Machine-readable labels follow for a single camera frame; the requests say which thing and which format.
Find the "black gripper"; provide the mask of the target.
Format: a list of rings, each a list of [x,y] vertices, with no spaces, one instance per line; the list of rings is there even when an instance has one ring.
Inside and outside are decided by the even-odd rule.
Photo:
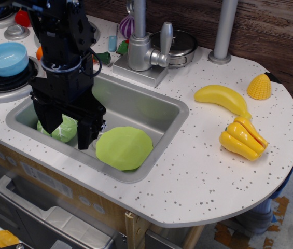
[[[45,56],[41,66],[46,78],[29,80],[31,98],[37,117],[47,133],[62,122],[62,115],[77,120],[78,149],[88,149],[104,129],[106,108],[93,96],[94,78],[92,56],[76,56],[68,62],[50,61]]]

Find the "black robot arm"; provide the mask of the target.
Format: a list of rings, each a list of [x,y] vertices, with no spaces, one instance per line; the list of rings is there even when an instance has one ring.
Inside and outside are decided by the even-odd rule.
[[[52,133],[62,115],[77,120],[80,150],[98,137],[106,108],[93,96],[95,28],[89,23],[83,1],[13,1],[28,12],[41,44],[45,78],[29,81],[35,112],[43,128]]]

